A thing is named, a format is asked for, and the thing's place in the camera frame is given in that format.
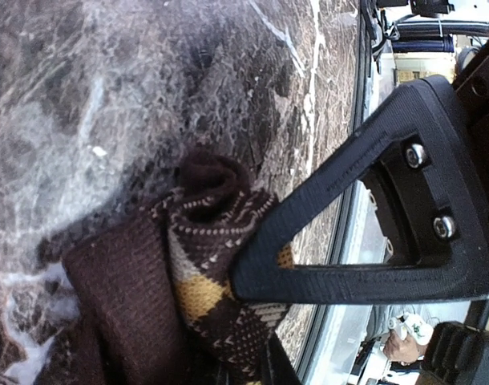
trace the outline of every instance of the dark marble surface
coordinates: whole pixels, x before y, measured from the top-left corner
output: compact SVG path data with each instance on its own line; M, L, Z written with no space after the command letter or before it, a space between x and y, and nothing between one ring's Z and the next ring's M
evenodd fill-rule
M68 383L61 253L170 188L188 149L284 197L345 139L355 17L354 0L0 0L0 382ZM298 261L323 257L333 215ZM281 330L293 359L302 313Z

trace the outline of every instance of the bolt head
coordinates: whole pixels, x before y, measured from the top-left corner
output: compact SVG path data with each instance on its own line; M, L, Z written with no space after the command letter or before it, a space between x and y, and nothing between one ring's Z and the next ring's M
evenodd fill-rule
M456 224L452 217L436 217L434 231L440 239L449 239L456 233Z
M426 162L426 152L421 144L411 144L405 150L406 162L411 168L419 168Z

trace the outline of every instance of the black plastic bracket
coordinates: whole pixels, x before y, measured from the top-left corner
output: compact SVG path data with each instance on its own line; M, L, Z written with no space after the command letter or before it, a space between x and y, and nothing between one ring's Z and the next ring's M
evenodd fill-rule
M489 202L467 141L469 119L443 77L397 88L265 218L236 262L236 295L314 304L488 298ZM412 152L422 160L410 160ZM379 219L395 230L407 264L281 269L275 256L282 247L356 180L388 197L388 219Z
M413 14L424 18L437 18L440 14L449 14L455 10L455 6L448 0L410 0L410 8Z

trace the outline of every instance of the person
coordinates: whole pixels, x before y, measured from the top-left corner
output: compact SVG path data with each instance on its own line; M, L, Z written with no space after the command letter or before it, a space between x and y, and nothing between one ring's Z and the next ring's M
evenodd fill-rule
M418 305L373 306L367 325L366 341L386 338L383 353L392 362L411 364L424 356L427 345L418 345L409 334L405 340L389 330L389 320L405 312L419 314L426 323L436 327L442 322L464 322L469 310L469 302L441 302Z

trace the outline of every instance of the knitted fabric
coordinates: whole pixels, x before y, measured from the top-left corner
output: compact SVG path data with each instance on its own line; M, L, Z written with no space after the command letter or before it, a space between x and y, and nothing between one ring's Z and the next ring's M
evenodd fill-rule
M237 162L196 151L166 197L66 255L83 312L77 383L190 383L199 348L235 383L259 380L288 307L237 301L228 272L276 203ZM292 265L289 247L278 262Z

